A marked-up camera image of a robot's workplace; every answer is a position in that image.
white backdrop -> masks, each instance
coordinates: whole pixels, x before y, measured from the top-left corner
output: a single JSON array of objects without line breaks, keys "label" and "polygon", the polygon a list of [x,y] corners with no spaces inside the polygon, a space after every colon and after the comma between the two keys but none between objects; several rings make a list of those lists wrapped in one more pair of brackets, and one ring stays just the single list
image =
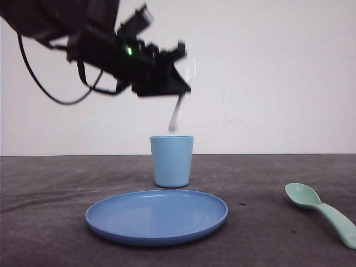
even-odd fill
[{"label": "white backdrop", "polygon": [[[143,1],[122,0],[118,21]],[[356,152],[356,1],[147,0],[146,43],[186,41],[197,76],[177,134],[197,154]],[[149,154],[167,134],[175,97],[93,93],[49,100],[27,73],[15,32],[1,29],[2,155]],[[85,88],[65,55],[24,41],[38,78],[70,100]],[[179,63],[184,69],[185,62]],[[92,78],[97,70],[90,69]],[[104,77],[101,86],[114,88]]]}]

green plastic spoon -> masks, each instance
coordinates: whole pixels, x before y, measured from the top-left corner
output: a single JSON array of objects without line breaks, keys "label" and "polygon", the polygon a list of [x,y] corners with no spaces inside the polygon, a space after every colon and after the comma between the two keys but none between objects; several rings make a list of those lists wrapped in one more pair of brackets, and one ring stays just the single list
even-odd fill
[{"label": "green plastic spoon", "polygon": [[287,184],[284,189],[296,205],[320,211],[334,226],[345,246],[356,249],[356,226],[345,215],[322,203],[318,194],[308,185],[293,182]]}]

spoon bowl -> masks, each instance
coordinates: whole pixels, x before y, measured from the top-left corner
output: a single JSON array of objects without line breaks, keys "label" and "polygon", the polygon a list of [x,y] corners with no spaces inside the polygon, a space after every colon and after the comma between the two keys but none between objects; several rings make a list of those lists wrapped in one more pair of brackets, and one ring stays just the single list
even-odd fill
[{"label": "spoon bowl", "polygon": [[318,194],[308,185],[293,182],[285,186],[285,192],[289,198],[297,205],[309,207],[322,203]]}]

plate rim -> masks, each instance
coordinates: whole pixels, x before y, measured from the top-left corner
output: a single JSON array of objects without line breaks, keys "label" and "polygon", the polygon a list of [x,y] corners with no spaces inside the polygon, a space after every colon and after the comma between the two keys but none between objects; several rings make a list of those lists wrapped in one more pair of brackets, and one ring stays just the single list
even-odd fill
[{"label": "plate rim", "polygon": [[[107,231],[107,230],[102,230],[94,225],[92,225],[90,222],[89,222],[89,219],[88,219],[88,213],[90,212],[90,210],[95,206],[97,205],[98,203],[100,202],[103,202],[103,201],[107,201],[109,199],[113,199],[115,197],[119,197],[119,196],[124,196],[124,195],[131,195],[131,194],[138,194],[138,193],[143,193],[143,192],[157,192],[157,191],[186,191],[186,192],[190,192],[190,193],[196,193],[196,194],[203,194],[203,195],[208,195],[210,197],[213,197],[215,198],[217,201],[219,201],[220,203],[223,204],[224,208],[225,208],[225,212],[223,214],[223,216],[214,224],[210,225],[209,227],[206,227],[202,230],[199,230],[199,231],[193,231],[191,233],[188,233],[188,234],[181,234],[181,235],[170,235],[170,236],[130,236],[130,235],[123,235],[123,234],[118,234],[118,233],[113,233],[111,231]],[[196,190],[187,190],[187,189],[155,189],[155,190],[142,190],[142,191],[135,191],[135,192],[128,192],[128,193],[123,193],[123,194],[118,194],[118,195],[114,195],[114,196],[109,196],[105,199],[102,199],[94,204],[92,204],[88,209],[87,211],[85,212],[85,219],[87,221],[87,223],[89,224],[89,226],[91,228],[94,228],[98,231],[101,231],[103,233],[106,233],[106,234],[110,234],[110,235],[113,235],[113,236],[120,236],[120,237],[123,237],[123,238],[130,238],[130,239],[145,239],[145,240],[150,240],[150,239],[171,239],[171,238],[179,238],[179,237],[182,237],[182,236],[189,236],[189,235],[195,235],[195,234],[198,234],[200,232],[203,232],[203,231],[206,231],[208,229],[211,229],[213,228],[214,226],[218,225],[220,226],[225,220],[226,220],[226,217],[229,213],[229,208],[228,208],[228,205],[225,203],[224,200],[222,200],[221,198],[215,196],[215,195],[212,195],[210,193],[206,193],[206,192],[201,192],[201,191],[196,191]]]}]

light blue cup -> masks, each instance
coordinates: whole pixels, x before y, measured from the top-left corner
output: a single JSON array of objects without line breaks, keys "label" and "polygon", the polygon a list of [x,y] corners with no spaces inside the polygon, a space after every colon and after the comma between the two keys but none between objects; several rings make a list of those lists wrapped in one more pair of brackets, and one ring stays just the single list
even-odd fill
[{"label": "light blue cup", "polygon": [[175,188],[189,183],[193,139],[186,135],[151,137],[156,185]]}]

